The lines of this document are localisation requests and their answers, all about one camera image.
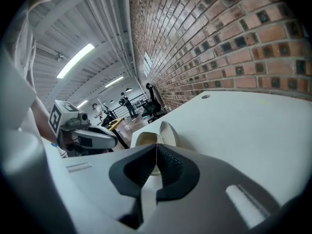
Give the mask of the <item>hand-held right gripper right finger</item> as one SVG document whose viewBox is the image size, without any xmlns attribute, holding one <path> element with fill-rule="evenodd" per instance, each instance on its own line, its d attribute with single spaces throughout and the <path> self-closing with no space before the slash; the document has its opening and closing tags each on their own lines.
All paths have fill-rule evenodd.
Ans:
<svg viewBox="0 0 312 234">
<path fill-rule="evenodd" d="M 279 210 L 258 183 L 229 163 L 160 144 L 162 189 L 145 234 L 244 234 Z"/>
</svg>

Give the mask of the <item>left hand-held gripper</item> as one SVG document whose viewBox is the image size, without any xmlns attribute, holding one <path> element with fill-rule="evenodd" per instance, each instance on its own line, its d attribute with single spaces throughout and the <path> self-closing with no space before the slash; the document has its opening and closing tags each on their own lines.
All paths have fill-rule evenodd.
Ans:
<svg viewBox="0 0 312 234">
<path fill-rule="evenodd" d="M 69 156 L 107 153 L 118 143 L 112 131 L 91 124 L 87 113 L 66 101 L 55 100 L 48 124 L 57 145 Z"/>
</svg>

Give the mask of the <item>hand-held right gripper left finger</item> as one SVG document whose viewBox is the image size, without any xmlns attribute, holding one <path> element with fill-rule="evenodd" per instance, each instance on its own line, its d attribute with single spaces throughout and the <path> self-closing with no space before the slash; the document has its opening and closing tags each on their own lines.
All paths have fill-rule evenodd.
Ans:
<svg viewBox="0 0 312 234">
<path fill-rule="evenodd" d="M 154 234 L 143 218 L 141 190 L 156 160 L 153 145 L 110 154 L 61 158 L 48 152 L 54 234 Z"/>
</svg>

